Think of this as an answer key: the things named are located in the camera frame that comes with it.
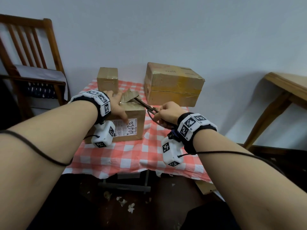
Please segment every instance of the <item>hand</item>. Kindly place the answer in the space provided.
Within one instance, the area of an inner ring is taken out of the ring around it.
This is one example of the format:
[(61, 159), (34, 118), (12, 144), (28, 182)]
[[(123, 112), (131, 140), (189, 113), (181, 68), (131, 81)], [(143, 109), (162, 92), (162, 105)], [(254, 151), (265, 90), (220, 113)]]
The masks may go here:
[(119, 116), (124, 121), (124, 123), (128, 124), (129, 123), (128, 116), (127, 116), (125, 110), (119, 105), (119, 102), (122, 98), (122, 92), (119, 91), (117, 93), (117, 95), (115, 95), (114, 97), (113, 97), (113, 91), (104, 91), (104, 93), (110, 99), (111, 113), (113, 115)]
[(168, 129), (171, 129), (171, 126), (166, 121), (177, 125), (178, 118), (187, 112), (175, 102), (163, 104), (163, 106), (158, 108), (158, 111), (159, 113), (155, 114), (154, 120), (159, 121), (159, 124)]

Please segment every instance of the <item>tablecloth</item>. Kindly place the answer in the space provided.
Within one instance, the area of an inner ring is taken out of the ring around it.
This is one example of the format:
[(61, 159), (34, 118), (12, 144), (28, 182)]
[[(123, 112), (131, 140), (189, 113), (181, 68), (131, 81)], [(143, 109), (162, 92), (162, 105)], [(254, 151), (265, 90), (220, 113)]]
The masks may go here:
[[(147, 103), (143, 84), (118, 81), (119, 89), (126, 91), (130, 88), (137, 90), (142, 100)], [(97, 80), (94, 79), (82, 92), (90, 89), (98, 90)], [(210, 178), (197, 155), (186, 155), (182, 164), (175, 167), (163, 162), (161, 140), (170, 130), (154, 123), (148, 113), (142, 140), (112, 143), (108, 147), (94, 148), (92, 144), (79, 146), (72, 164), (64, 170), (64, 174), (92, 174), (99, 179), (108, 178), (116, 173), (134, 173), (147, 169), (157, 173), (182, 175), (188, 178), (210, 182)]]

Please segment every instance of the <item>small cardboard box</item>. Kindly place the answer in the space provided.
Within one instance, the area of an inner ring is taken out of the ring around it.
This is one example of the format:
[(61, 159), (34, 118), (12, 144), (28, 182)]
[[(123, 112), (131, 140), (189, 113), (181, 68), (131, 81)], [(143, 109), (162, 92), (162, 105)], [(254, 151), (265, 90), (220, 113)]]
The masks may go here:
[(117, 68), (101, 67), (97, 75), (98, 90), (118, 92), (118, 70)]
[[(110, 115), (106, 120), (111, 120), (115, 125), (115, 137), (112, 142), (139, 140), (143, 137), (145, 108), (133, 98), (138, 96), (137, 91), (128, 89), (123, 93), (120, 106), (124, 108), (128, 115), (129, 124), (126, 125), (118, 116)], [(93, 126), (87, 135), (93, 135), (96, 128)], [(85, 139), (85, 143), (91, 143), (91, 137)]]
[(190, 68), (148, 62), (144, 91), (149, 105), (174, 101), (194, 107), (205, 79)]

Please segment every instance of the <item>chair backrest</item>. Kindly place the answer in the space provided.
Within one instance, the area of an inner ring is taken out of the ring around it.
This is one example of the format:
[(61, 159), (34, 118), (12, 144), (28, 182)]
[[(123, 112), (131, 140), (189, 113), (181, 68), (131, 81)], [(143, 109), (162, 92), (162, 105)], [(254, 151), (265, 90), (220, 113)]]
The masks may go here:
[[(41, 49), (36, 32), (36, 28), (43, 29), (48, 38), (56, 70), (61, 71), (65, 75), (52, 28), (52, 21), (50, 19), (44, 18), (43, 20), (41, 20), (41, 19), (23, 18), (23, 17), (0, 14), (0, 23), (3, 23), (7, 27), (22, 65), (47, 69), (43, 51)], [(21, 51), (20, 45), (16, 38), (16, 34), (14, 33), (14, 28), (17, 31), (17, 35), (23, 47), (27, 61)], [(27, 46), (23, 32), (25, 33), (25, 36), (27, 38), (30, 50)], [(0, 37), (0, 59), (2, 60), (3, 65), (9, 75), (12, 76), (19, 75), (15, 69), (15, 66), (10, 60), (10, 57), (5, 49), (1, 37)]]

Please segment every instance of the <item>forearm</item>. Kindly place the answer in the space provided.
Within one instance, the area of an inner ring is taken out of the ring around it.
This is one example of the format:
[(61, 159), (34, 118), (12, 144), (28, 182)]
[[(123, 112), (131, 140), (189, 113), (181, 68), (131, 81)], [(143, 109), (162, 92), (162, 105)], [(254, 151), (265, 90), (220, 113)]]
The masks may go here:
[[(97, 119), (97, 108), (76, 101), (10, 128), (51, 158), (68, 163)], [(0, 228), (25, 229), (65, 167), (10, 135), (0, 135)]]
[[(193, 140), (199, 151), (250, 153), (213, 130)], [(237, 154), (199, 154), (242, 229), (304, 229), (307, 194), (265, 162)]]

